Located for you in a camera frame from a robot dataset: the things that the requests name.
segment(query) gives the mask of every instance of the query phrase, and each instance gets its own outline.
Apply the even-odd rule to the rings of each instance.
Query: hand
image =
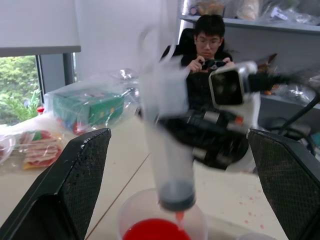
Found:
[[[230,57],[226,57],[223,61],[225,62],[225,67],[233,67],[235,65],[235,63],[231,61]]]
[[[203,56],[198,56],[196,60],[193,60],[192,62],[190,62],[187,68],[190,69],[190,71],[193,73],[198,73],[202,70],[202,63],[204,63],[205,61],[206,60]]]

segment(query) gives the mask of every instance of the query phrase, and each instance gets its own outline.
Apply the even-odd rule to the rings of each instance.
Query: red liquid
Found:
[[[163,219],[148,219],[133,225],[123,240],[191,240],[179,227]]]

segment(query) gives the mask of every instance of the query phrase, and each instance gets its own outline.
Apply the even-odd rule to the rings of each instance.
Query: white roller blind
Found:
[[[0,57],[80,50],[74,0],[0,0]]]

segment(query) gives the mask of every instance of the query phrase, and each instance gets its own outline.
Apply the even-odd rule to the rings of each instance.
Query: black hair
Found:
[[[219,35],[222,38],[225,36],[225,32],[225,22],[220,15],[203,15],[195,23],[195,36],[204,33],[208,36]]]

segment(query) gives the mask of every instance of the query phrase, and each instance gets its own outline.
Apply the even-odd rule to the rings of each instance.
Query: window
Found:
[[[0,57],[0,125],[37,116],[40,95],[36,56]]]

